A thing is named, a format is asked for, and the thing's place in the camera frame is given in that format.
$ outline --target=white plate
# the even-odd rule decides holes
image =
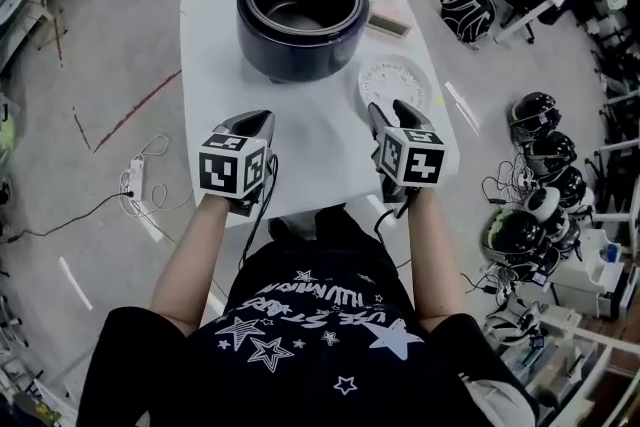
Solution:
[[[376,103],[389,122],[400,126],[393,101],[402,100],[425,115],[431,102],[431,84],[422,68],[400,55],[381,55],[364,64],[358,76],[360,98],[365,107]]]

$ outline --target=black t-shirt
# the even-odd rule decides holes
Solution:
[[[508,383],[526,396],[472,317],[423,330],[384,258],[304,248],[272,244],[251,257],[225,314],[189,337],[144,309],[111,312],[78,426],[133,425],[145,411],[154,427],[274,413],[280,423],[393,415],[490,425],[465,381]]]

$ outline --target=shoe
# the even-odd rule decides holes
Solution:
[[[290,240],[295,237],[287,223],[285,223],[279,217],[273,217],[269,219],[269,223],[267,224],[267,229],[269,230],[269,235],[274,241],[283,241]]]

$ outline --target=red line on floor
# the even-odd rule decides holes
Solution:
[[[76,125],[78,125],[78,129],[80,130],[80,135],[82,135],[82,139],[84,140],[84,144],[87,145],[89,151],[91,151],[91,146],[89,146],[89,141],[87,140],[87,135],[84,133],[84,129],[80,124],[80,120],[78,119],[78,115],[76,114],[76,108],[73,108],[73,119],[76,121]]]
[[[95,150],[93,150],[93,153],[97,152],[103,144],[105,144],[109,139],[111,139],[111,136],[113,134],[115,134],[122,125],[124,125],[131,116],[133,116],[136,112],[138,112],[138,110],[145,104],[147,103],[149,100],[151,100],[151,98],[153,98],[155,96],[156,93],[158,93],[164,86],[166,86],[169,82],[171,82],[173,79],[175,79],[178,75],[180,75],[182,73],[182,70],[178,70],[177,72],[169,75],[166,79],[164,79],[164,81],[162,82],[162,84],[160,84],[157,88],[155,88],[153,91],[151,91],[151,93],[149,93],[147,96],[145,96],[142,100],[140,100],[137,104],[135,104],[133,106],[133,108],[127,112],[127,115],[122,118],[120,121],[118,121],[118,123],[116,123],[116,126],[113,127],[113,130],[111,130],[111,132],[109,132],[106,136],[104,136],[102,138],[102,140],[100,141],[100,143],[98,143],[98,146],[96,147]]]

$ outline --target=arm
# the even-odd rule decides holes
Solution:
[[[156,283],[151,311],[185,336],[200,326],[228,213],[225,198],[205,194]]]
[[[413,295],[420,325],[433,331],[443,320],[466,313],[453,244],[433,189],[424,188],[409,207]]]

